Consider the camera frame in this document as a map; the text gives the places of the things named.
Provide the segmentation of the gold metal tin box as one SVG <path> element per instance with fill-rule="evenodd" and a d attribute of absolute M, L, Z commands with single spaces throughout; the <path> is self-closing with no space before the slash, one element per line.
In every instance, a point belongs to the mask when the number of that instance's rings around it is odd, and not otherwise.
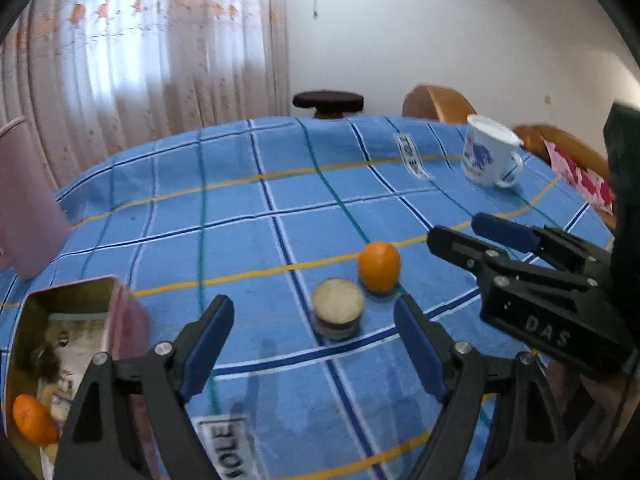
<path fill-rule="evenodd" d="M 58 447 L 27 440 L 15 426 L 13 404 L 27 394 L 45 406 L 62 428 L 93 356 L 142 356 L 150 345 L 150 317 L 114 276 L 36 290 L 23 302 L 10 351 L 6 385 L 6 433 L 38 479 L 53 477 Z"/>

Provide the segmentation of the blue plaid tablecloth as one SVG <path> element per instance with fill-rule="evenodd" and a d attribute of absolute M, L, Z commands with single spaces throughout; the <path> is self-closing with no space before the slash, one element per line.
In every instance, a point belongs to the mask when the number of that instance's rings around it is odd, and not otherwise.
<path fill-rule="evenodd" d="M 72 224 L 38 278 L 1 277 L 1 347 L 38 289 L 112 276 L 171 340 L 217 295 L 232 332 L 194 417 L 235 414 L 273 479 L 399 479 L 439 412 L 393 322 L 393 299 L 369 297 L 360 333 L 320 337 L 311 294 L 327 278 L 356 280 L 372 240 L 401 256 L 400 288 L 451 336 L 494 356 L 519 342 L 484 324 L 472 275 L 433 257 L 433 226 L 467 231 L 479 212 L 556 226 L 608 247 L 594 210 L 538 158 L 510 190 L 462 174 L 464 130 L 426 120 L 270 117 L 198 129 L 132 148 L 59 191 Z"/>

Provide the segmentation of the orange tangerine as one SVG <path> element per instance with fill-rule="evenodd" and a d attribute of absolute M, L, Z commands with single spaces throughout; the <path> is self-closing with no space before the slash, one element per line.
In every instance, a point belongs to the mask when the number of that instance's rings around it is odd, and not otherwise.
<path fill-rule="evenodd" d="M 389 242 L 370 242 L 358 257 L 358 276 L 372 294 L 388 295 L 395 288 L 401 271 L 397 248 Z"/>

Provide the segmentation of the sheer floral curtain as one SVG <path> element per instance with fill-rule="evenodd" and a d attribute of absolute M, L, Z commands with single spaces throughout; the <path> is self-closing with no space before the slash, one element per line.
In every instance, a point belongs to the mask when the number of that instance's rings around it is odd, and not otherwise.
<path fill-rule="evenodd" d="M 284 115 L 285 0 L 29 0 L 1 45 L 1 117 L 52 188 L 127 148 Z"/>

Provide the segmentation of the cork-lidded small jar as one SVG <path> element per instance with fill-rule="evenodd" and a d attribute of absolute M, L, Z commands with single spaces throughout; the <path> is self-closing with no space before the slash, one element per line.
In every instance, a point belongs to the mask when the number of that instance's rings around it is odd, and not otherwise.
<path fill-rule="evenodd" d="M 312 292 L 312 326 L 322 337 L 342 341 L 360 332 L 366 296 L 346 278 L 327 278 Z"/>

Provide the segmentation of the white mug blue print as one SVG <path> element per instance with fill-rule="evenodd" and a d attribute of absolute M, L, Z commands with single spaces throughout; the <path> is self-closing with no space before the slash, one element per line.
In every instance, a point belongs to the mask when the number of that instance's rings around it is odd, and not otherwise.
<path fill-rule="evenodd" d="M 524 141 L 488 117 L 469 114 L 462 152 L 462 171 L 477 185 L 512 188 L 524 168 L 518 150 Z"/>

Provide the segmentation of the pink plastic pitcher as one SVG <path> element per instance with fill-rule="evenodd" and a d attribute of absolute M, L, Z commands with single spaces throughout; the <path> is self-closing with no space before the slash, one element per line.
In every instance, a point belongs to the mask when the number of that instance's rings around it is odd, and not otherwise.
<path fill-rule="evenodd" d="M 24 117 L 1 128 L 0 200 L 1 269 L 31 280 L 61 251 L 70 224 L 52 194 Z"/>

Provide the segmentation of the dark round stool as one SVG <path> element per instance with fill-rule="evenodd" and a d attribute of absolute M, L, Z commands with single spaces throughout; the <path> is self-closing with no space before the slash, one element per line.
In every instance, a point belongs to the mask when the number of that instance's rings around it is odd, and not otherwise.
<path fill-rule="evenodd" d="M 346 91 L 316 90 L 297 93 L 292 104 L 303 110 L 314 110 L 314 117 L 318 119 L 338 119 L 362 112 L 364 97 Z"/>

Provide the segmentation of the pink floral cushion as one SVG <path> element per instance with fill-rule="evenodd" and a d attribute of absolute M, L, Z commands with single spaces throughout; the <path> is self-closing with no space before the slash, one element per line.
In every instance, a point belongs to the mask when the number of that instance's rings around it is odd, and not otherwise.
<path fill-rule="evenodd" d="M 613 213 L 614 195 L 608 182 L 591 169 L 582 169 L 574 159 L 556 144 L 546 141 L 551 168 L 582 198 L 597 210 Z"/>

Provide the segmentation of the tangerine inside tin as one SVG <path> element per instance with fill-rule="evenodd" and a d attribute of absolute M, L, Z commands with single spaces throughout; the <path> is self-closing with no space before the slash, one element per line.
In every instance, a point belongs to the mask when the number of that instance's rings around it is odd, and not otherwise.
<path fill-rule="evenodd" d="M 47 408 L 34 396 L 19 394 L 12 406 L 14 424 L 30 443 L 46 448 L 58 442 L 58 426 Z"/>

